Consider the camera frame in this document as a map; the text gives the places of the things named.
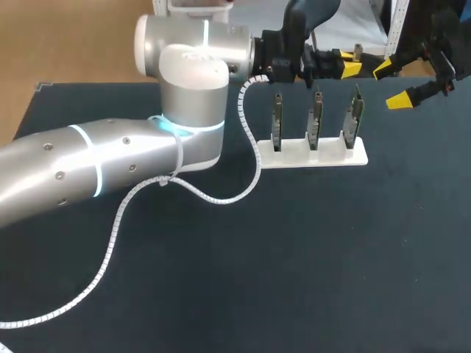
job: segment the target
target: white holder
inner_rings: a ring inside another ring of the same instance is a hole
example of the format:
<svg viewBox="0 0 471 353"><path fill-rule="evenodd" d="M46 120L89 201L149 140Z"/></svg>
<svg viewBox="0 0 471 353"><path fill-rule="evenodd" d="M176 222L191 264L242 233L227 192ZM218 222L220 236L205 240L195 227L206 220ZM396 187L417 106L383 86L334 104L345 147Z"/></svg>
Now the white holder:
<svg viewBox="0 0 471 353"><path fill-rule="evenodd" d="M361 138L356 138L355 147L347 149L340 132L338 138L320 138L317 151L309 148L308 136L305 138L283 140L281 152L275 152L272 140L257 142L263 169L281 168L320 168L366 165L368 156Z"/></svg>

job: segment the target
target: cable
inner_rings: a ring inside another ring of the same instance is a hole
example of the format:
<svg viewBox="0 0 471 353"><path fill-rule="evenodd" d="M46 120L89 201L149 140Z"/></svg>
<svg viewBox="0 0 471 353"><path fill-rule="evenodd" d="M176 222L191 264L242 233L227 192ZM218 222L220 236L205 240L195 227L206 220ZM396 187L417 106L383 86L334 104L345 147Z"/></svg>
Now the cable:
<svg viewBox="0 0 471 353"><path fill-rule="evenodd" d="M255 186L258 183L258 180L260 179L260 174L261 174L261 157L260 157L260 152L258 151L257 147L257 141L253 137L252 132L250 131L249 125L247 123L247 120L245 118L244 114L244 97L247 89L253 85L256 82L268 82L268 77L263 75L263 76L255 76L250 78L245 84L242 86L239 95L238 95L238 101L237 101L237 110L238 110L238 117L241 121L242 127L244 128L244 131L249 138L249 142L252 145L254 155L255 155L255 175L253 177L252 182L250 183L249 187L239 195L230 198L230 199L216 199L214 197L211 197L205 193L203 193L201 190L195 188L192 184L186 182L185 180L182 180L180 178L172 176L157 176L155 178L151 178L148 180L144 180L143 182L140 182L137 184L123 199L121 204L119 205L118 211L116 212L116 217L115 221L113 223L113 229L111 231L111 236L110 236L110 241L108 243L108 247L105 253L105 258L103 259L102 265L100 266L98 273L96 276L93 278L91 283L88 285L86 289L84 289L81 294L79 294L75 299L70 301L69 303L63 305L59 309L56 309L48 314L38 316L37 318L31 318L29 320L21 320L21 321L11 321L11 322L1 322L0 321L0 329L19 329L21 327L30 327L33 325L41 324L43 322L52 320L53 318L58 317L59 315L62 315L63 313L68 312L70 309L75 307L77 304L79 304L83 299L85 299L93 289L99 284L99 282L102 280L103 276L105 275L105 272L107 270L108 264L110 263L111 255L113 254L113 250L116 244L116 237L118 236L118 231L119 231L119 226L121 224L121 220L123 218L124 211L126 210L127 205L130 203L132 198L142 189L144 189L146 186L149 186L151 184L155 183L160 183L161 185L166 185L167 182L174 182L175 184L181 185L184 188L188 189L195 195L197 195L199 198L210 202L211 204L233 204L237 201L242 200L244 197L249 195L252 190L255 188ZM0 353L12 353L7 347L2 345L0 343Z"/></svg>

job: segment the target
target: screw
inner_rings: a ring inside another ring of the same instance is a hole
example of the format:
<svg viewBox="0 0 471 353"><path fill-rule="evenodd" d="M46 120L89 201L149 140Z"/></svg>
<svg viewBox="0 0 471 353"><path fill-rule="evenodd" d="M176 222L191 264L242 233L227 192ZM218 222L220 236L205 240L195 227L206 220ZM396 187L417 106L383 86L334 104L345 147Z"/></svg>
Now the screw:
<svg viewBox="0 0 471 353"><path fill-rule="evenodd" d="M229 65L229 72L231 75L235 74L237 72L237 66L235 65Z"/></svg>

